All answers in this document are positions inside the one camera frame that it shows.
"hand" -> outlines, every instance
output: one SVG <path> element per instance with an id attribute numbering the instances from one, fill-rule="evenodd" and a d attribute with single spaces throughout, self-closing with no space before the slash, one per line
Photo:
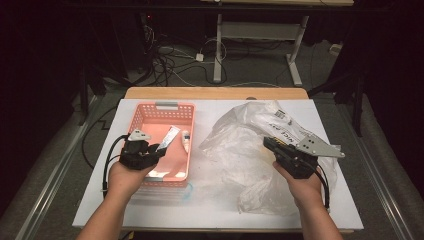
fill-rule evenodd
<path id="1" fill-rule="evenodd" d="M 324 206 L 321 197 L 321 181 L 318 176 L 312 174 L 309 179 L 295 179 L 277 162 L 273 162 L 272 165 L 287 180 L 290 192 L 299 208 L 312 209 Z"/>
<path id="2" fill-rule="evenodd" d="M 120 162 L 115 162 L 109 170 L 109 188 L 106 196 L 112 195 L 129 201 L 141 186 L 144 177 L 155 167 L 156 165 L 143 170 L 131 170 Z"/>

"orange basket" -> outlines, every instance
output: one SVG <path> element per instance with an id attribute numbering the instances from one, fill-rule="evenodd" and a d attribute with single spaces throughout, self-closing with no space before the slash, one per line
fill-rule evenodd
<path id="1" fill-rule="evenodd" d="M 151 136 L 149 144 L 161 143 L 171 126 L 180 129 L 159 159 L 158 165 L 145 178 L 143 186 L 185 187 L 190 163 L 191 144 L 184 150 L 181 132 L 193 136 L 195 105 L 176 102 L 142 102 L 137 105 L 128 132 L 139 129 Z"/>

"crumpled plastic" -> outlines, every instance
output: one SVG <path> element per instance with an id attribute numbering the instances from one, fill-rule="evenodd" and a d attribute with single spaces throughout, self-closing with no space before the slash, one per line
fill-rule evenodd
<path id="1" fill-rule="evenodd" d="M 263 138 L 278 137 L 297 144 L 314 135 L 300 126 L 277 101 L 248 102 L 224 114 L 199 148 L 222 164 L 227 184 L 243 187 L 238 197 L 240 212 L 290 215 L 297 207 L 286 180 L 272 167 L 274 154 L 263 146 Z M 330 186 L 337 181 L 334 158 L 320 157 Z"/>

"white table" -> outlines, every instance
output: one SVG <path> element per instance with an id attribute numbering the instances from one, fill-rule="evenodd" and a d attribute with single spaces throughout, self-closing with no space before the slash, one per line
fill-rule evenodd
<path id="1" fill-rule="evenodd" d="M 99 159 L 75 216 L 73 226 L 83 227 L 102 202 L 100 192 L 104 162 L 113 141 L 126 134 L 135 106 L 143 100 L 124 99 L 118 107 L 115 119 L 104 143 Z M 204 160 L 199 144 L 210 133 L 213 124 L 232 107 L 247 100 L 190 100 L 196 105 L 192 155 L 185 189 L 141 190 L 129 202 L 124 218 L 124 229 L 160 231 L 219 231 L 219 232 L 284 232 L 299 231 L 298 214 L 290 216 L 239 213 L 238 192 L 226 188 L 216 179 L 221 174 L 220 165 Z M 318 112 L 312 100 L 279 101 L 304 128 L 328 141 Z M 116 147 L 112 156 L 119 154 Z M 338 180 L 331 196 L 331 216 L 341 231 L 363 229 L 363 225 L 346 181 L 338 164 Z"/>

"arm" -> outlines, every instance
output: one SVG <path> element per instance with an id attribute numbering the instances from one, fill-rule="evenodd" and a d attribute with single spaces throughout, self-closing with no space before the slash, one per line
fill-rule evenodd
<path id="1" fill-rule="evenodd" d="M 138 171 L 129 170 L 120 162 L 114 163 L 109 170 L 108 193 L 77 239 L 118 239 L 125 208 L 144 177 L 154 167 Z"/>
<path id="2" fill-rule="evenodd" d="M 314 174 L 309 179 L 294 179 L 277 162 L 273 166 L 289 184 L 299 208 L 304 239 L 343 239 L 323 205 L 318 177 Z"/>

